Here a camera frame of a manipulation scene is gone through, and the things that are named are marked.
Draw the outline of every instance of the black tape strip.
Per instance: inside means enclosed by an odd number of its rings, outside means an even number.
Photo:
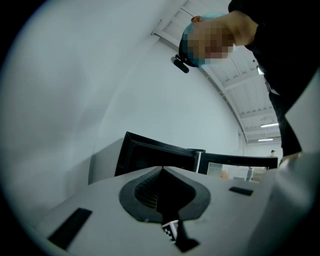
[[[56,246],[66,250],[81,227],[89,218],[91,210],[78,208],[49,238]]]
[[[246,196],[251,196],[251,194],[254,192],[253,190],[236,187],[236,186],[233,186],[229,190],[232,192],[236,192],[238,194],[246,195]]]

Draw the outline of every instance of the man in black clothing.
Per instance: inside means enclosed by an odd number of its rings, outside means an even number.
[[[181,60],[192,67],[203,59],[227,58],[233,44],[253,52],[278,119],[284,157],[301,151],[285,114],[319,66],[317,8],[306,3],[232,0],[229,14],[193,17],[179,46]]]

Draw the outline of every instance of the ceiling light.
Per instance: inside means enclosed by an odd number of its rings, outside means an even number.
[[[279,123],[269,123],[269,124],[262,124],[261,125],[261,128],[264,128],[264,127],[271,127],[271,126],[278,126],[279,125]]]
[[[256,66],[256,70],[258,71],[258,74],[259,75],[263,75],[264,73],[261,71],[260,67],[259,66]]]
[[[274,140],[273,138],[261,138],[261,139],[258,139],[258,142],[269,142],[273,140]]]

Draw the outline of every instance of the neck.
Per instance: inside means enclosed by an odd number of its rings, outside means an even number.
[[[233,35],[236,46],[246,46],[255,39],[258,24],[241,11],[232,11],[222,16],[225,26]]]

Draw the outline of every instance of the ceiling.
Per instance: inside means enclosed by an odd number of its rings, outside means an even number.
[[[180,39],[192,16],[212,12],[228,13],[231,0],[175,0],[159,21],[153,33],[179,46]],[[207,78],[221,92],[237,118],[247,143],[273,138],[280,141],[277,117],[269,100],[263,75],[257,71],[257,60],[251,51],[240,46],[221,63],[201,67]]]

